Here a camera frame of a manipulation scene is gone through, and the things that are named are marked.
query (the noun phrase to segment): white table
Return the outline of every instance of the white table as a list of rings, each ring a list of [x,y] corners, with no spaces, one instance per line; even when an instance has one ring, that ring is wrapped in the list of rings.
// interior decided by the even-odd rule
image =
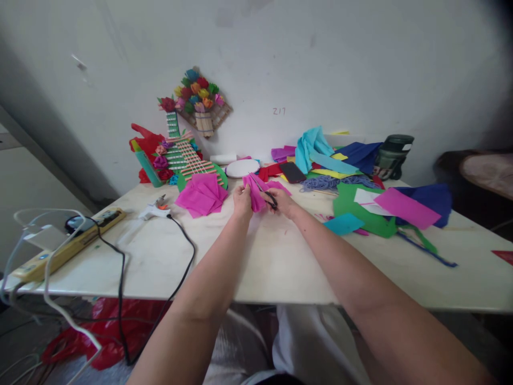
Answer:
[[[279,179],[292,197],[312,214],[333,214],[333,196],[299,192],[299,185]],[[229,191],[241,183],[230,180]],[[388,187],[405,186],[399,181]],[[162,194],[173,217],[197,245],[195,266],[215,241],[233,212],[230,195],[221,213],[192,219],[172,204],[175,186],[159,189],[139,184],[111,207],[131,212],[105,234],[111,243],[126,231],[143,207]],[[459,264],[448,268],[398,236],[384,239],[371,234],[344,236],[392,281],[429,309],[513,312],[513,266],[491,250],[513,250],[513,244],[453,212],[446,229],[430,227],[425,236],[441,256]],[[164,218],[146,222],[128,245],[125,296],[167,299],[177,286],[191,257],[192,247],[175,223]],[[51,277],[50,291],[57,295],[116,297],[121,257],[97,240]],[[9,279],[9,287],[17,280]],[[42,292],[26,285],[20,292]],[[253,216],[247,236],[245,264],[235,300],[243,303],[338,304],[326,278],[295,225],[267,212]]]

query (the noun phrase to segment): pants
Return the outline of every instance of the pants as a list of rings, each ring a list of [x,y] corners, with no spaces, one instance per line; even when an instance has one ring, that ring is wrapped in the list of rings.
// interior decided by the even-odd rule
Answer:
[[[283,305],[276,313],[279,330],[270,353],[251,311],[232,305],[203,384],[254,385],[277,373],[305,385],[370,384],[351,330],[334,306]]]

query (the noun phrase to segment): phone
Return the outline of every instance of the phone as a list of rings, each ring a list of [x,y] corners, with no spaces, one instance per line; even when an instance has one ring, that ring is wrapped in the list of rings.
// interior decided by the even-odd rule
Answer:
[[[282,170],[283,175],[285,175],[289,183],[298,183],[306,180],[306,176],[294,162],[280,164],[279,168]]]

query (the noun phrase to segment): wall hanging craft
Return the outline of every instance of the wall hanging craft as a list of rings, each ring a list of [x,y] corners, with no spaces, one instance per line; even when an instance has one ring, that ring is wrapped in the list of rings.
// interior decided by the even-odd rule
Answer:
[[[196,152],[198,146],[194,143],[190,131],[185,129],[180,135],[175,101],[167,97],[159,99],[159,101],[160,107],[166,111],[169,138],[165,140],[164,147],[166,148],[159,149],[161,153],[157,159],[160,159],[162,165],[167,163],[167,168],[175,175],[178,174],[176,182],[178,189],[182,191],[194,174],[216,174],[217,183],[226,190],[228,180],[222,168],[198,156]]]
[[[226,103],[219,87],[199,73],[198,67],[186,71],[182,85],[174,89],[176,110],[202,136],[211,137],[233,108]]]

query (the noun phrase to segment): scissors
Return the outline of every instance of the scissors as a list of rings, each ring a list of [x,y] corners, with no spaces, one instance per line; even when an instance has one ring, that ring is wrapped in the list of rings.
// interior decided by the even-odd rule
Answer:
[[[255,177],[253,175],[251,175],[251,179],[253,179],[253,181],[256,183],[256,185],[258,186],[258,189],[263,192],[264,194],[267,194],[268,196],[270,196],[270,198],[273,200],[273,202],[269,202],[269,201],[266,201],[267,203],[269,203],[269,206],[271,206],[271,208],[273,210],[278,210],[278,202],[276,202],[276,200],[274,199],[274,196],[268,192],[268,191],[264,191],[262,190],[262,187],[260,186],[260,184],[257,182],[257,180],[255,179]]]

